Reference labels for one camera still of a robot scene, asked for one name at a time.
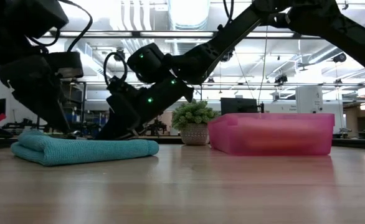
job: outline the microfiber cloth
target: microfiber cloth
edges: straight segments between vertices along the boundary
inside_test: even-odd
[[[23,132],[11,151],[27,161],[43,166],[112,161],[153,156],[159,151],[158,143],[148,140],[92,141],[57,139],[38,130]]]

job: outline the white ceiling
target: white ceiling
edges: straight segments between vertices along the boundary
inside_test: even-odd
[[[121,11],[116,10],[115,4],[121,2]],[[80,4],[86,10],[93,14],[95,22],[91,30],[116,30],[115,26],[111,26],[115,20],[121,22],[124,28],[128,30],[131,28],[136,29],[145,24],[150,24],[153,30],[172,30],[173,28],[169,22],[168,5],[166,0],[148,0],[149,1],[149,21],[143,20],[144,7],[147,3],[146,0],[131,1],[130,5],[130,20],[125,18],[125,7],[128,5],[124,0],[74,0],[77,4]],[[192,16],[190,11],[195,5],[190,5],[193,0],[171,0],[171,1],[184,1],[187,7],[181,8],[181,13],[186,16]],[[235,1],[234,15],[239,15],[251,1]],[[348,16],[350,19],[364,25],[365,24],[365,0],[349,0],[348,10],[342,11],[342,13]],[[87,23],[87,16],[72,6],[64,6],[64,10],[69,16],[70,23],[64,28],[64,30],[82,30]],[[139,12],[140,20],[135,21],[135,15]],[[225,24],[227,18],[224,12],[222,0],[211,0],[209,8],[209,17],[207,25],[204,30],[217,30],[219,24]],[[258,27],[256,31],[277,31],[286,32],[289,30],[281,30],[273,27]],[[160,47],[164,53],[173,52],[175,44],[169,43],[175,39],[153,39],[153,41]],[[115,50],[116,47],[126,47],[123,40],[115,38],[91,38],[82,39],[91,45],[94,49],[93,56],[103,62],[105,58],[104,52],[110,52]],[[137,39],[138,43],[142,46],[149,43],[149,39]],[[227,63],[222,63],[221,66],[217,66],[212,75],[216,82],[244,82],[244,77],[248,78],[248,82],[261,82],[262,77],[270,75],[272,72],[279,68],[284,63],[292,60],[296,55],[311,55],[317,51],[330,46],[330,44],[321,39],[317,40],[264,40],[264,39],[245,39],[239,43],[235,48],[235,55]],[[355,62],[353,59],[348,60],[342,64],[335,64],[333,62],[323,62],[315,66],[308,67],[308,71],[301,72],[294,67],[294,63],[290,63],[291,66],[284,67],[283,73],[288,75],[289,82],[297,83],[297,80],[301,82],[328,82],[331,83],[336,77],[342,77],[346,74],[355,73],[361,71],[363,68]],[[110,62],[109,68],[112,72],[120,72],[123,70],[121,63]],[[365,82],[365,73],[359,77],[349,78],[344,80],[344,83],[360,83]]]

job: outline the table surface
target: table surface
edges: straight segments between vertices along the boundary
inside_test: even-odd
[[[235,157],[162,145],[153,157],[59,167],[0,149],[0,223],[365,224],[365,149]]]

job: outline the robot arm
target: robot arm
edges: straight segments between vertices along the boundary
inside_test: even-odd
[[[0,81],[14,98],[53,127],[67,132],[60,78],[83,76],[77,52],[49,53],[42,37],[68,18],[56,0],[0,0]]]
[[[279,13],[290,7],[287,14]],[[139,134],[146,123],[185,96],[192,100],[200,85],[219,63],[257,26],[289,28],[302,35],[320,36],[365,66],[365,28],[342,15],[335,0],[254,0],[217,35],[184,55],[163,55],[155,44],[142,47],[127,61],[149,89],[136,90],[123,79],[112,78],[107,99],[110,119],[97,139],[125,139]]]

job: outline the pink container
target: pink container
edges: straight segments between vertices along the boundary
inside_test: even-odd
[[[212,148],[238,156],[324,156],[334,114],[226,114],[208,124]]]

